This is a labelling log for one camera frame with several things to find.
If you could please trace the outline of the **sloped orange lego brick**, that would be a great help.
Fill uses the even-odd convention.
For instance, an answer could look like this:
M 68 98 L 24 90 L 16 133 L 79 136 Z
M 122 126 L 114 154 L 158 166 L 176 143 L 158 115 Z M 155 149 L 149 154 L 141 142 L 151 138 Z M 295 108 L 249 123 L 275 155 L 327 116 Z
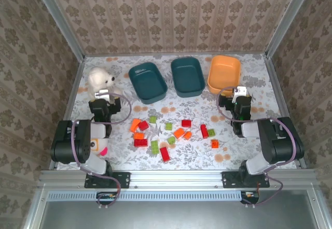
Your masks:
M 137 128 L 138 128 L 140 122 L 141 122 L 141 120 L 138 119 L 138 118 L 134 118 L 134 119 L 133 119 L 132 124 L 131 124 L 131 127 L 130 127 L 130 131 L 131 131 L 132 133 L 135 133 L 135 132 L 136 132 L 136 130 L 137 130 Z

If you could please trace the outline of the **white plush teddy bear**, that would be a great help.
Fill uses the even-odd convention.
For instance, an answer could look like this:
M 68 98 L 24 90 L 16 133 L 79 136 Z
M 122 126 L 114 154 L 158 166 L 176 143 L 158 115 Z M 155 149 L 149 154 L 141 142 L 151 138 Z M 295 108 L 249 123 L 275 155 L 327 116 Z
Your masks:
M 94 67 L 88 74 L 88 95 L 90 101 L 100 99 L 101 97 L 95 97 L 95 93 L 101 90 L 122 94 L 122 90 L 117 86 L 113 75 L 103 68 Z

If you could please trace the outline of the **dark teal plastic bin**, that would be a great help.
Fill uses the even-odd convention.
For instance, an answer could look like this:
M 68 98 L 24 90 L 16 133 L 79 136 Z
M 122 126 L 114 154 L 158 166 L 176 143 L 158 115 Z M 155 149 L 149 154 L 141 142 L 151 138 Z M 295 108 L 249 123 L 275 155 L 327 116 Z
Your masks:
M 174 88 L 181 98 L 199 96 L 205 89 L 202 68 L 198 59 L 182 57 L 171 62 Z
M 154 63 L 145 62 L 132 67 L 129 78 L 143 104 L 153 104 L 166 97 L 167 84 Z

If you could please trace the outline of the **white orange pink plush toy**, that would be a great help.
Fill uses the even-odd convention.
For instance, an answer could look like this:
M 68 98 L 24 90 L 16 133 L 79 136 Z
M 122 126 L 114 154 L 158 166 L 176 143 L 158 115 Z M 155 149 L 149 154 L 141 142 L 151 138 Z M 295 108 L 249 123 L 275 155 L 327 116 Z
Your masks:
M 90 141 L 91 153 L 97 156 L 106 156 L 108 153 L 108 138 L 92 138 Z

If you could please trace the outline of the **orange plastic bin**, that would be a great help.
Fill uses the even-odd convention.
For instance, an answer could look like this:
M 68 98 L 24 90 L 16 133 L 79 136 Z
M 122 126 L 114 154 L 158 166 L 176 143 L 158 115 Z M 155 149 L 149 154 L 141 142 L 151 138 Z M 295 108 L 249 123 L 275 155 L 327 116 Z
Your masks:
M 241 76 L 241 62 L 237 58 L 217 55 L 212 58 L 207 79 L 209 91 L 218 94 L 229 86 L 238 86 Z

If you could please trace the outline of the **grey metal sheet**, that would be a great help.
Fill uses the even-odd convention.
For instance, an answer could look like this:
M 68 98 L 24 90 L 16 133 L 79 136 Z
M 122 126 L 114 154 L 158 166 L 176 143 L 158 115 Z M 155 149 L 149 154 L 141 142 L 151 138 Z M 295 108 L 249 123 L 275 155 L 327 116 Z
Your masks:
M 238 201 L 48 201 L 36 194 L 23 229 L 332 229 L 321 192 L 282 191 L 260 206 Z

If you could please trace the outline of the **aluminium side rail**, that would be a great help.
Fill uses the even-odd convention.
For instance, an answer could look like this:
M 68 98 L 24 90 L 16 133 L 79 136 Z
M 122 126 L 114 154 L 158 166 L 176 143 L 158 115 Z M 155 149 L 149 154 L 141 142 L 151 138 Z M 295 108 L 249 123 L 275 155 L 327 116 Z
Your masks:
M 82 78 L 82 74 L 84 71 L 84 67 L 85 67 L 85 60 L 82 60 L 77 68 L 77 73 L 73 82 L 73 86 L 72 86 L 72 90 L 68 99 L 68 103 L 67 103 L 67 107 L 63 116 L 63 120 L 70 120 L 71 119 L 71 114 L 73 111 L 73 107 L 75 104 L 75 99 L 76 99 L 76 95 L 77 95 L 77 91 L 79 88 L 79 84 Z
M 265 64 L 266 64 L 266 68 L 267 68 L 267 72 L 269 74 L 269 78 L 270 78 L 270 83 L 271 86 L 273 88 L 273 92 L 275 95 L 275 99 L 276 102 L 278 104 L 278 108 L 279 108 L 279 112 L 281 114 L 281 116 L 287 116 L 290 117 L 283 93 L 282 93 L 282 89 L 276 74 L 276 71 L 274 69 L 274 65 L 272 62 L 271 58 L 268 58 L 267 56 L 265 56 Z

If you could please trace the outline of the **aluminium mounting rail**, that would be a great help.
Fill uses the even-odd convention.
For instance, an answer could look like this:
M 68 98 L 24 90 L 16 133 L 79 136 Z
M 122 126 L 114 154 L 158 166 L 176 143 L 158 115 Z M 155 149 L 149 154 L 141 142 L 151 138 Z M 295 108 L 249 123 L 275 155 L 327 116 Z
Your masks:
M 129 189 L 212 190 L 222 189 L 222 170 L 142 170 L 131 171 Z M 286 190 L 304 190 L 317 185 L 312 169 L 275 169 L 268 173 L 270 188 L 283 183 Z M 37 186 L 49 189 L 83 189 L 86 174 L 77 170 L 43 171 Z

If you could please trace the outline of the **aluminium frame post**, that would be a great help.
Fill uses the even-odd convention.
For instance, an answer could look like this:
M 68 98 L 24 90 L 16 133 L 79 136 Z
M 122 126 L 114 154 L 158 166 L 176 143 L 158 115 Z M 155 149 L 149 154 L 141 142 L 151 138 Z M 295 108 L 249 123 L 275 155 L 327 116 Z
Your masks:
M 62 13 L 60 6 L 57 4 L 56 0 L 43 0 L 43 2 L 66 39 L 76 59 L 79 63 L 82 63 L 84 61 L 85 53 L 79 45 L 79 42 L 73 33 L 73 29 L 66 21 L 65 15 Z
M 293 22 L 296 14 L 299 12 L 300 7 L 302 6 L 305 0 L 291 0 L 286 11 L 281 18 L 280 23 L 276 27 L 276 30 L 266 48 L 266 57 L 271 59 L 280 45 L 283 37 L 285 36 L 287 30 L 289 29 L 291 23 Z

